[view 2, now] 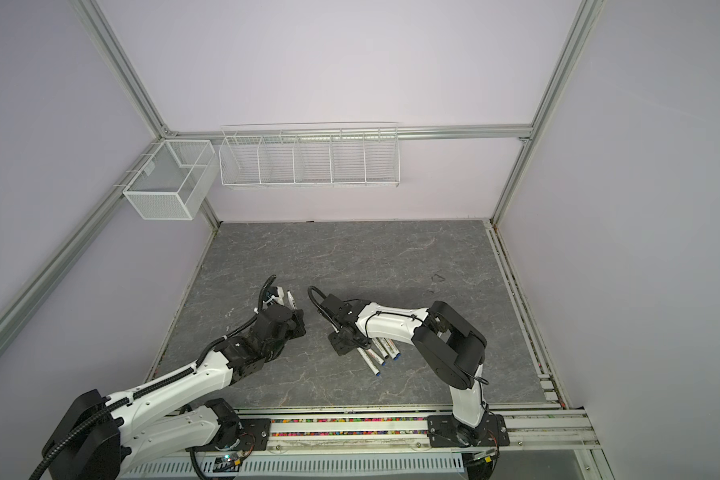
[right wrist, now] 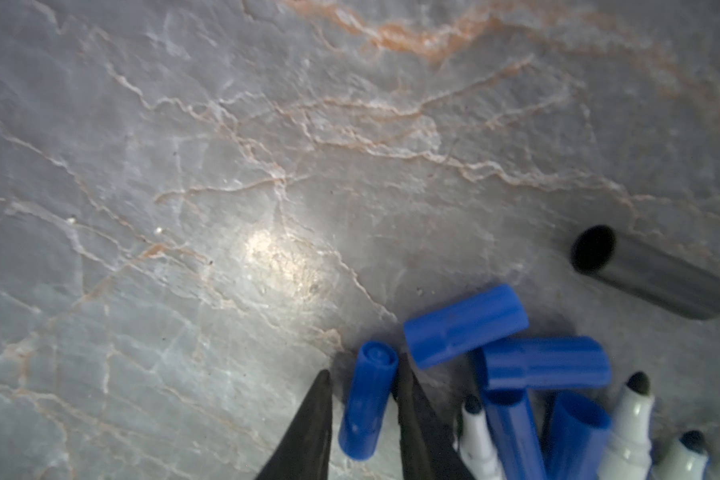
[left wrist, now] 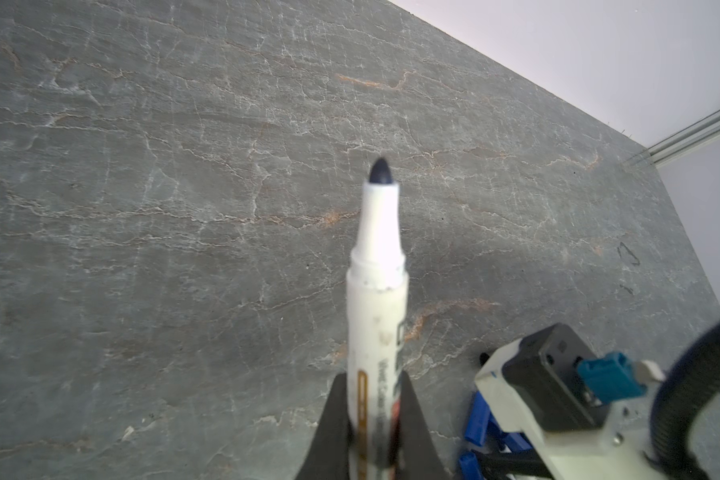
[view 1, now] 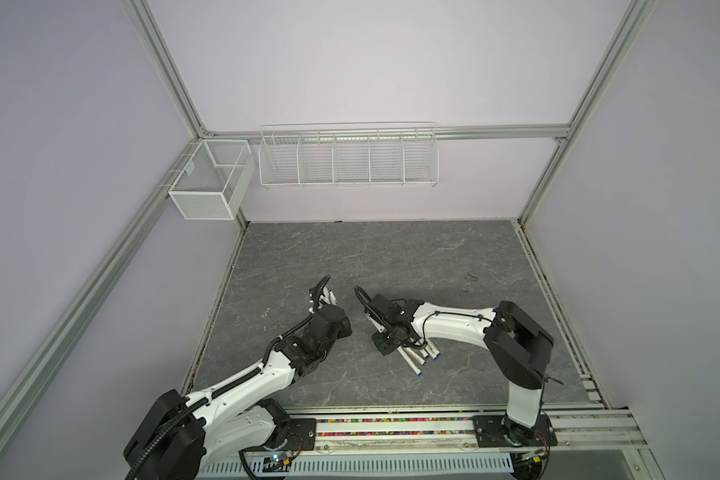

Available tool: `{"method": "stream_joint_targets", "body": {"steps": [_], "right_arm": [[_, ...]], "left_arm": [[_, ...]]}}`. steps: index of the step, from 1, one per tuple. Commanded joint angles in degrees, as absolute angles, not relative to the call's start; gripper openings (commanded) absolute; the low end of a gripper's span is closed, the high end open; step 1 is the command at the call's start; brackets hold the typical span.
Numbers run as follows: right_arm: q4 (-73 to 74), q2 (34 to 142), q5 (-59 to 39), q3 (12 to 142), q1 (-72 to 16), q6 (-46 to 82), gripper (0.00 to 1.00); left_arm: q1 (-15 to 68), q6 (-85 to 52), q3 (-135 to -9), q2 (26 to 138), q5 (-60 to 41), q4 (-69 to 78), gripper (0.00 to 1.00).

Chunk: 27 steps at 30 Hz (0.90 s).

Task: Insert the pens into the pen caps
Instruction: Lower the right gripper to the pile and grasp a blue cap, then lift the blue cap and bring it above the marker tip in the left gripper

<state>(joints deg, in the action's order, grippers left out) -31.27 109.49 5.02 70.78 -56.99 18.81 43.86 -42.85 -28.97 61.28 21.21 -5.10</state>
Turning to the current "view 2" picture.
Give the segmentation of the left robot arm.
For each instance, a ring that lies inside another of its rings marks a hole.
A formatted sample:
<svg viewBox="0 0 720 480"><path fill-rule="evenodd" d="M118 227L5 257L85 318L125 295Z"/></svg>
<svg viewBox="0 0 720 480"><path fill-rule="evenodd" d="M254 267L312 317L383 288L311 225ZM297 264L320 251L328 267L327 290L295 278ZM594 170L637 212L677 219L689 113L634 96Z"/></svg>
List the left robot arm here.
<svg viewBox="0 0 720 480"><path fill-rule="evenodd" d="M255 435L225 400L186 407L276 359L287 341L305 335L303 317L302 310L279 304L260 308L182 368L108 396L97 390L80 395L43 448L32 478L115 479L181 450L253 449Z"/></svg>

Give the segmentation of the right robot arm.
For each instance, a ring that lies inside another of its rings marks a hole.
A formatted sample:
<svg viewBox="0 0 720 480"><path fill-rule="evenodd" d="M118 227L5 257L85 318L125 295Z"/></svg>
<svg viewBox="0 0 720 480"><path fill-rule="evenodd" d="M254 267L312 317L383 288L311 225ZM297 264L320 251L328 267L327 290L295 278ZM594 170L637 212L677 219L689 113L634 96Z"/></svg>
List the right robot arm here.
<svg viewBox="0 0 720 480"><path fill-rule="evenodd" d="M366 350L383 340L409 344L449 386L454 419L471 429L482 422L487 340L449 304L435 301L426 308L403 309L329 295L314 305L334 328L329 340L337 354Z"/></svg>

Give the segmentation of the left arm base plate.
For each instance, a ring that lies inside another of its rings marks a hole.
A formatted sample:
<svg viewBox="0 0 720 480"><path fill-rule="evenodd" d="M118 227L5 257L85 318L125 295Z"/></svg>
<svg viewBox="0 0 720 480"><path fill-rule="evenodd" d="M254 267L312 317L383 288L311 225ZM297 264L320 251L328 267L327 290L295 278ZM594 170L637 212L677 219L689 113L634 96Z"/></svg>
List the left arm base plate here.
<svg viewBox="0 0 720 480"><path fill-rule="evenodd" d="M222 426L212 440L196 447L199 452L212 451L263 451L270 437L270 418L243 418L235 426Z"/></svg>

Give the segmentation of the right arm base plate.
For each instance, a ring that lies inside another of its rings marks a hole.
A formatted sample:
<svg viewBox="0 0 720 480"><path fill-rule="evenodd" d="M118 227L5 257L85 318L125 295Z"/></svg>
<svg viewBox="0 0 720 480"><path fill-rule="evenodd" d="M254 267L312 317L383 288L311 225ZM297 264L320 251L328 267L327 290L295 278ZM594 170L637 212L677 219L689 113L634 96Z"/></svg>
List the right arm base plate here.
<svg viewBox="0 0 720 480"><path fill-rule="evenodd" d="M429 442L435 448L505 447L511 441L504 417L485 412L476 427L459 422L452 414L430 415L427 420Z"/></svg>

